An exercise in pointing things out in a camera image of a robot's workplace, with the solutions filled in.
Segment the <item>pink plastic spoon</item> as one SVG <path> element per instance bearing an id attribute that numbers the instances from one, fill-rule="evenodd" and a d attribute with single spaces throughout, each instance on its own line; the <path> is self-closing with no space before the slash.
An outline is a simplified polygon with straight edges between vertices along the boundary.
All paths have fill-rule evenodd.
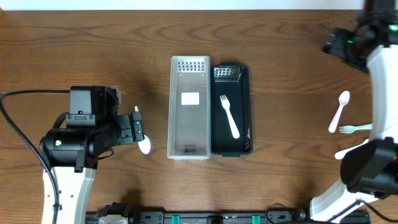
<path id="1" fill-rule="evenodd" d="M 333 118 L 332 118 L 332 120 L 331 120 L 331 122 L 329 124 L 329 127 L 328 127 L 328 131 L 330 133 L 334 133 L 336 131 L 337 126 L 338 126 L 338 122 L 339 122 L 339 120 L 341 118 L 341 114 L 343 112 L 343 108 L 344 108 L 345 105 L 347 105 L 349 103 L 350 96 L 351 96 L 350 92 L 347 91 L 347 90 L 343 91 L 339 95 L 339 97 L 338 97 L 339 106 L 338 106 L 338 108 L 336 110 L 336 113 L 333 116 Z"/>

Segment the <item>pink-white plastic fork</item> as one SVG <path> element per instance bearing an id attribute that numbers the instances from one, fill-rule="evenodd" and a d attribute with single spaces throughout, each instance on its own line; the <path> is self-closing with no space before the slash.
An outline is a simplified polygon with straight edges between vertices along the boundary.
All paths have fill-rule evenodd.
<path id="1" fill-rule="evenodd" d="M 240 133 L 238 131 L 237 125 L 233 119 L 233 116 L 231 114 L 230 111 L 230 102 L 229 99 L 226 95 L 221 95 L 220 96 L 220 101 L 221 101 L 221 105 L 224 108 L 227 118 L 228 118 L 228 123 L 231 129 L 231 134 L 235 139 L 238 139 L 240 137 Z"/>

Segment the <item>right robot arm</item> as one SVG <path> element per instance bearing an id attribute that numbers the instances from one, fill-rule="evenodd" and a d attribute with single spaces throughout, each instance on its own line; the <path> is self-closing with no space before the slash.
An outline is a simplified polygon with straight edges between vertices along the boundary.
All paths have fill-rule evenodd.
<path id="1" fill-rule="evenodd" d="M 297 220 L 339 223 L 360 206 L 397 194 L 397 15 L 395 0 L 365 0 L 355 30 L 336 28 L 323 52 L 367 73 L 373 126 L 368 142 L 347 152 L 340 178 Z"/>

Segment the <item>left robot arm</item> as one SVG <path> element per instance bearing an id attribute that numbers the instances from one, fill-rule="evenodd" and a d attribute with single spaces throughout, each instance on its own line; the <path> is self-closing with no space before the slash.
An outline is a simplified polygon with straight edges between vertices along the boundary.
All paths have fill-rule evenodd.
<path id="1" fill-rule="evenodd" d="M 50 172 L 43 171 L 42 223 L 84 223 L 98 161 L 115 146 L 145 140 L 140 112 L 105 119 L 92 127 L 52 128 L 40 141 Z M 53 221 L 53 212 L 57 220 Z"/>

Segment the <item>clear plastic basket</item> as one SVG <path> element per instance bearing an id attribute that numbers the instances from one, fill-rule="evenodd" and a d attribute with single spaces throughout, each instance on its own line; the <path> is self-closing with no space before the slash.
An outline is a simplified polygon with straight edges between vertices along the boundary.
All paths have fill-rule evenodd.
<path id="1" fill-rule="evenodd" d="M 199 92 L 199 105 L 181 105 L 181 93 Z M 167 157 L 202 160 L 211 152 L 210 58 L 173 56 L 170 66 Z"/>

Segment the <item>light green plastic fork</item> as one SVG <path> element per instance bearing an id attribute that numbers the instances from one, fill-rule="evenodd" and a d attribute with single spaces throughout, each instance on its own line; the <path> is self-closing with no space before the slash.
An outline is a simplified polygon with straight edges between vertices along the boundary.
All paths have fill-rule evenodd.
<path id="1" fill-rule="evenodd" d="M 343 134 L 351 134 L 354 133 L 355 131 L 372 130 L 372 128 L 373 128 L 372 124 L 363 124 L 359 126 L 340 126 L 338 130 L 340 133 Z"/>

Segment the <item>white plastic spoon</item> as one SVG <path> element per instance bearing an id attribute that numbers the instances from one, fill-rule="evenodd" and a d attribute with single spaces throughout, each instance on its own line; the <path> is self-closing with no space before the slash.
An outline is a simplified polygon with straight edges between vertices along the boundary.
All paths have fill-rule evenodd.
<path id="1" fill-rule="evenodd" d="M 134 107 L 134 117 L 136 120 L 138 120 L 141 123 L 141 130 L 139 131 L 139 133 L 142 133 L 143 135 L 143 139 L 138 142 L 139 149 L 143 154 L 149 154 L 151 150 L 151 143 L 149 137 L 144 134 L 143 125 L 142 125 L 142 116 L 138 106 Z"/>

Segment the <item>black plastic basket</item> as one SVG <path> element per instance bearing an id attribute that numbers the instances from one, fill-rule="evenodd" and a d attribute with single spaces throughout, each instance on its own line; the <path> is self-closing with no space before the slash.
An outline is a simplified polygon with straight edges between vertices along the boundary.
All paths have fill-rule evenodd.
<path id="1" fill-rule="evenodd" d="M 220 96 L 226 95 L 240 137 L 231 134 Z M 211 68 L 211 152 L 239 157 L 253 151 L 249 70 L 244 65 L 222 62 Z"/>

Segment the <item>white plastic fork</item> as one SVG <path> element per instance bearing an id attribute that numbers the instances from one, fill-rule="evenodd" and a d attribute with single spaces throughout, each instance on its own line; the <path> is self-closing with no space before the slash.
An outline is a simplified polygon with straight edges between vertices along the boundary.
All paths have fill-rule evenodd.
<path id="1" fill-rule="evenodd" d="M 337 160 L 341 160 L 341 159 L 343 159 L 343 158 L 345 157 L 345 155 L 346 155 L 348 152 L 350 152 L 350 151 L 352 151 L 352 150 L 354 150 L 354 149 L 357 149 L 357 148 L 359 148 L 359 147 L 361 147 L 361 146 L 367 144 L 368 142 L 369 142 L 369 139 L 365 139 L 361 144 L 358 144 L 358 145 L 355 145 L 355 146 L 352 146 L 352 147 L 349 147 L 349 148 L 340 150 L 340 151 L 338 151 L 338 152 L 335 153 L 334 157 L 335 157 L 335 159 L 337 159 Z"/>

